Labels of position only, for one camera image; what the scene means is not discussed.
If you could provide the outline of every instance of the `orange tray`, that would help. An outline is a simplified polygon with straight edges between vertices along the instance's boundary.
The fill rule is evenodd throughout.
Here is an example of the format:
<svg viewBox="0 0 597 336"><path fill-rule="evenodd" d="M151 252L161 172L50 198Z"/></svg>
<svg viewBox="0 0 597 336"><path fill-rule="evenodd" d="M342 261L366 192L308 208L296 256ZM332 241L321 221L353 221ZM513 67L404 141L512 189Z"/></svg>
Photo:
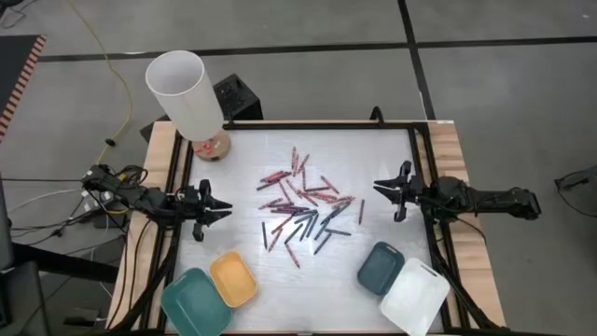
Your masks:
<svg viewBox="0 0 597 336"><path fill-rule="evenodd" d="M235 251L212 262L209 265L209 275L228 307L239 307L257 293L255 277L241 255Z"/></svg>

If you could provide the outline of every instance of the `white paper cup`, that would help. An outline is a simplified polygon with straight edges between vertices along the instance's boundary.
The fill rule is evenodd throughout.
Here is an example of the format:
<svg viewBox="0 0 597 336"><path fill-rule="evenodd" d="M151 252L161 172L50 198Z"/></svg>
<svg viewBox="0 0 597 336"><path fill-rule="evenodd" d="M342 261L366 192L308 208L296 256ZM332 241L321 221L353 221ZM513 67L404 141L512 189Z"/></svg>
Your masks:
<svg viewBox="0 0 597 336"><path fill-rule="evenodd" d="M222 129L222 109L203 61L192 52L166 52L147 67L146 83L180 134L205 141Z"/></svg>

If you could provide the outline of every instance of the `wooden table edge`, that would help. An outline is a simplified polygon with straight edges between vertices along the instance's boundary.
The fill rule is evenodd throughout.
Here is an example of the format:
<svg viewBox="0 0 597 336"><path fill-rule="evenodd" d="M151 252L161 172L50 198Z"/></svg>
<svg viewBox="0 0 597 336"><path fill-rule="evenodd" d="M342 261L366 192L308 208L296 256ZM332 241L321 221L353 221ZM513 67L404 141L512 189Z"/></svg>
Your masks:
<svg viewBox="0 0 597 336"><path fill-rule="evenodd" d="M310 124L347 124L347 123L378 123L377 120L238 120L234 121L237 124L288 124L288 123L310 123ZM386 120L385 123L393 124L411 124L426 122L429 126L429 131L434 150L434 157L439 175L456 175L458 178L468 182L468 175L466 173L465 161L463 158L458 134L454 122L452 120ZM166 178L168 175L168 167L171 157L173 155L172 149L174 146L175 127L170 121L157 121L154 124L153 133L147 147L145 168L149 175L144 183L148 187L164 188ZM417 145L421 153L421 161L423 164L423 173L428 174L428 164L426 164L426 153L422 145L422 137L418 136ZM179 155L179 163L175 175L175 187L178 188L182 176L182 167L184 165L184 153L186 151L187 141L183 140L181 145L181 154ZM467 221L481 229L477 218L466 216ZM130 225L131 235L128 237L128 269L127 281L124 287L124 296L115 322L112 326L128 312L129 297L131 289L133 291L133 301L136 301L140 293L146 286L149 265L154 252L154 244L156 240L157 228L150 224L146 233L142 237L142 242L139 248L139 259L137 260L137 271L134 282L132 282L132 255L134 253L134 246L139 240L138 233L145 225L145 217L141 213L135 213L132 216ZM504 315L502 312L501 303L495 286L493 278L492 266L489 260L487 249L483 240L478 234L461 223L451 224L451 234L454 244L454 251L458 262L459 270L461 272L461 281L471 297L475 300L478 306L485 312L485 314L498 325L505 325ZM170 239L167 237L164 240L165 248L170 244ZM113 299L110 304L108 321L114 315L120 293L122 292L124 269L123 269L124 254L121 260L120 270L118 272L118 279L115 283L113 292ZM163 290L162 286L155 292L153 303L151 307L151 314L149 318L149 327L155 328L158 325L158 315L160 313L160 295ZM449 300L451 311L451 320L454 326L459 326L460 322L455 308L455 301L453 293Z"/></svg>

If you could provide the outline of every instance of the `black box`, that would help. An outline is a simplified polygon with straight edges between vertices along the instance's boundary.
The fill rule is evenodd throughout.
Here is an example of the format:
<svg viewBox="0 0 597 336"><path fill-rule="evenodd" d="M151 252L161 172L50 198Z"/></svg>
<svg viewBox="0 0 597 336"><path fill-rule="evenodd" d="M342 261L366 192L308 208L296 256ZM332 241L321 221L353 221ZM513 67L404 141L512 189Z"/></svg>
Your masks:
<svg viewBox="0 0 597 336"><path fill-rule="evenodd" d="M224 119L229 120L263 120L261 102L246 84L236 75L232 74L214 85L215 98L220 103ZM167 115L156 121L170 120ZM141 129L143 138L149 142L153 122Z"/></svg>

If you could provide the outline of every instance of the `green tray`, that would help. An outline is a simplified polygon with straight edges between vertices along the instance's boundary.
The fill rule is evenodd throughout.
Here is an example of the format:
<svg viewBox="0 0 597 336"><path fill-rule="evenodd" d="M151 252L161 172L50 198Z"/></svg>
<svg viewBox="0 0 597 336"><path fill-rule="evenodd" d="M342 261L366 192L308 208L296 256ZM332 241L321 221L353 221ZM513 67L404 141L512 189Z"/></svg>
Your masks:
<svg viewBox="0 0 597 336"><path fill-rule="evenodd" d="M232 310L209 276L190 269L164 289L161 307L181 336L216 336L232 318Z"/></svg>

